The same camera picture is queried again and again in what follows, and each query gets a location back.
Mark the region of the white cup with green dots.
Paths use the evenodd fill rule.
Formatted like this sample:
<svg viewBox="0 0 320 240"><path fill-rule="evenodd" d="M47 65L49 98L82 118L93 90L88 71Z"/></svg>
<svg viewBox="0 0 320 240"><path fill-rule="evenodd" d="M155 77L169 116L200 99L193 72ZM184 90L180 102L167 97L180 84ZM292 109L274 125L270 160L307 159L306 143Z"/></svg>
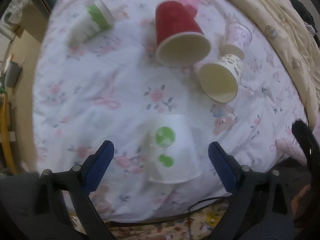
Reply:
<svg viewBox="0 0 320 240"><path fill-rule="evenodd" d="M155 119L149 135L149 181L180 184L200 176L199 158L186 116L165 115Z"/></svg>

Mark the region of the cream cup with cartoon print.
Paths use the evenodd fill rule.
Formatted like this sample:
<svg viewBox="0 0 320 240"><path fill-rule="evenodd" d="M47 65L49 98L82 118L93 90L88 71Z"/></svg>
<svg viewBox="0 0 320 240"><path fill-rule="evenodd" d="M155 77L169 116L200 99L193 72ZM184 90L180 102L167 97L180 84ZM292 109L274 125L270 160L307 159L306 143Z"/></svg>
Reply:
<svg viewBox="0 0 320 240"><path fill-rule="evenodd" d="M232 54L204 64L198 74L203 91L213 100L227 103L235 99L244 72L242 60Z"/></svg>

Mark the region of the small pink patterned cup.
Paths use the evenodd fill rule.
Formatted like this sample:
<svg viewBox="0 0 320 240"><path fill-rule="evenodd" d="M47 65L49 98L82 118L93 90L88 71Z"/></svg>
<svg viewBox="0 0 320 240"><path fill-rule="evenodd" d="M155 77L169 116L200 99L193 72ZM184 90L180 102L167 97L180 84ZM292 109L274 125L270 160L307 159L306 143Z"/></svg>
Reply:
<svg viewBox="0 0 320 240"><path fill-rule="evenodd" d="M251 41L251 31L241 23L232 22L225 27L220 48L224 55L232 54L243 60Z"/></svg>

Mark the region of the red paper cup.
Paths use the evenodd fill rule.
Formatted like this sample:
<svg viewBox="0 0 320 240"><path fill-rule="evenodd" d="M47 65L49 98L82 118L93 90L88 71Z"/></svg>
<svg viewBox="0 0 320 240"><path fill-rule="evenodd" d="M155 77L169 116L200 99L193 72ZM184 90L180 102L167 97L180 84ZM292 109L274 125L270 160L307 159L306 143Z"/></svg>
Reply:
<svg viewBox="0 0 320 240"><path fill-rule="evenodd" d="M156 58L162 65L184 67L203 60L210 53L210 41L180 2L159 3L155 20Z"/></svg>

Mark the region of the white cup with green band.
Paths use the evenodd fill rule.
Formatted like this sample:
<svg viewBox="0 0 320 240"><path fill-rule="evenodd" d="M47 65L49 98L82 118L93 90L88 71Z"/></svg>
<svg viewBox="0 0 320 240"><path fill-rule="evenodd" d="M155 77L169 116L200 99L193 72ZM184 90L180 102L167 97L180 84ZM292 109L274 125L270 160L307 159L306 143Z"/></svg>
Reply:
<svg viewBox="0 0 320 240"><path fill-rule="evenodd" d="M101 0L96 0L86 7L71 28L68 45L73 46L93 38L114 25L112 12Z"/></svg>

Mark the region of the yellow wooden chair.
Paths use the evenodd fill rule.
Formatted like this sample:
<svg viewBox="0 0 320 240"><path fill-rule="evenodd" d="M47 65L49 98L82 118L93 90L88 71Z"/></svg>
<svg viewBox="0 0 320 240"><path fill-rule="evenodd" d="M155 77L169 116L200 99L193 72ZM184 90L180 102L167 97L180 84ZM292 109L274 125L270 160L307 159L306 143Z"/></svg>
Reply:
<svg viewBox="0 0 320 240"><path fill-rule="evenodd" d="M12 157L12 152L10 148L10 133L8 130L8 96L4 94L2 96L2 105L1 105L1 146L4 153L5 163L9 171L16 175L18 174L17 167L15 165L14 159Z"/></svg>

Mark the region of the floral white bed sheet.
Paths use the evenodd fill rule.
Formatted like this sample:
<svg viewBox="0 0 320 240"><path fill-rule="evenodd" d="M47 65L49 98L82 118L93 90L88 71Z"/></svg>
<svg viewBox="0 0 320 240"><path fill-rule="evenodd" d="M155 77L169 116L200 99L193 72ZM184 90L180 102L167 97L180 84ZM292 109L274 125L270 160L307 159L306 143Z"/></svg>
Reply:
<svg viewBox="0 0 320 240"><path fill-rule="evenodd" d="M72 26L96 0L57 0L35 72L33 127L37 169L65 171L105 140L114 159L91 199L101 217L140 222L177 216L192 204L226 194L210 160L218 141L236 160L266 172L283 156L277 139L293 142L292 123L304 106L277 53L261 31L227 0L199 0L196 21L220 56L229 20L247 25L253 40L237 97L217 103L201 89L198 65L167 68L155 57L155 9L164 0L101 0L115 23L93 38L68 45ZM164 115L187 117L201 174L178 185L148 180L148 131Z"/></svg>

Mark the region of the black clothing on bed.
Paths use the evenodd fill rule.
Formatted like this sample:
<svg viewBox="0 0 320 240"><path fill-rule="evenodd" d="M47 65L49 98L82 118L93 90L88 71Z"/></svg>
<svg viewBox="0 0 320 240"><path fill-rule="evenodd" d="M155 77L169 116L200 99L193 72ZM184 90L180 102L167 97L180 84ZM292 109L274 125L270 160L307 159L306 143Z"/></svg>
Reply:
<svg viewBox="0 0 320 240"><path fill-rule="evenodd" d="M302 18L307 30L310 32L311 36L316 39L317 28L311 13L307 8L298 0L290 0L294 9L298 12L299 16Z"/></svg>

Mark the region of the grey waste bin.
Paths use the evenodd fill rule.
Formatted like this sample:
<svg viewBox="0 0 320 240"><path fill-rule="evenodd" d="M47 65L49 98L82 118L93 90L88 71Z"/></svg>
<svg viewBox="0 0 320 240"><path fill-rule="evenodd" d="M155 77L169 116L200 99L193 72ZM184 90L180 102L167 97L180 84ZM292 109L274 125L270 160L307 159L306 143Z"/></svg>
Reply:
<svg viewBox="0 0 320 240"><path fill-rule="evenodd" d="M5 79L4 79L5 86L9 88L14 88L21 71L22 71L22 67L18 63L14 61L10 61L7 71L5 72Z"/></svg>

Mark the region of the cream bear-print duvet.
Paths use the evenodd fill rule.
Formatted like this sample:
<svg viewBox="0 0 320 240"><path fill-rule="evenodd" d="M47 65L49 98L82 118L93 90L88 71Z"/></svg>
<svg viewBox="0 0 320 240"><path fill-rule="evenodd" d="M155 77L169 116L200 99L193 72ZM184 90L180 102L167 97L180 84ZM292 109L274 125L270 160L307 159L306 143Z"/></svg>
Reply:
<svg viewBox="0 0 320 240"><path fill-rule="evenodd" d="M309 126L319 115L319 47L290 0L229 0L266 35L291 77Z"/></svg>

